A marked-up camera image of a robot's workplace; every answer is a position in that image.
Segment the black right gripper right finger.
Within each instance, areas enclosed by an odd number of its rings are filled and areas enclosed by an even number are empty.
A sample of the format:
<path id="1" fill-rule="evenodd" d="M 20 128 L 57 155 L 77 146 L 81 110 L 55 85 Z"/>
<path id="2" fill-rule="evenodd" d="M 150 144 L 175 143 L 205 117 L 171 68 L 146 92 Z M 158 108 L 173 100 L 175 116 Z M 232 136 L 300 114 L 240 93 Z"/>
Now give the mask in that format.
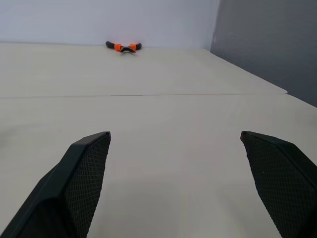
<path id="1" fill-rule="evenodd" d="M 295 144 L 242 131 L 258 195 L 282 238 L 317 238 L 317 165 Z"/>

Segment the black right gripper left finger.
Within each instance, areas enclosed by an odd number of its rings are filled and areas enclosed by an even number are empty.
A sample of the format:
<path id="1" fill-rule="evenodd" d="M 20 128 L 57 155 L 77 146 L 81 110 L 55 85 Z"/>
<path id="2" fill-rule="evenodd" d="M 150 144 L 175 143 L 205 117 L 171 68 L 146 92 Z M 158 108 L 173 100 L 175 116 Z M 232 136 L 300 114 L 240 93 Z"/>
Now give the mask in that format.
<path id="1" fill-rule="evenodd" d="M 108 131 L 83 137 L 36 184 L 0 238 L 87 238 L 111 142 Z"/>

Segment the orange and black pliers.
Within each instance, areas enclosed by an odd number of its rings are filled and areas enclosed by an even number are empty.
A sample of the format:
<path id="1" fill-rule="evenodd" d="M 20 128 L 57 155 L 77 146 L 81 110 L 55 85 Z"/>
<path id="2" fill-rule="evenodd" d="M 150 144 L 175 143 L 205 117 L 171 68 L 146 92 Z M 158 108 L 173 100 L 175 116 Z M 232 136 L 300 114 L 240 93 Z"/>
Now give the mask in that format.
<path id="1" fill-rule="evenodd" d="M 124 52 L 136 53 L 138 50 L 142 48 L 141 43 L 130 44 L 129 46 L 123 46 L 121 44 L 106 41 L 105 45 L 107 48 L 115 50 L 116 52 L 119 52 L 119 53 L 124 53 Z"/>

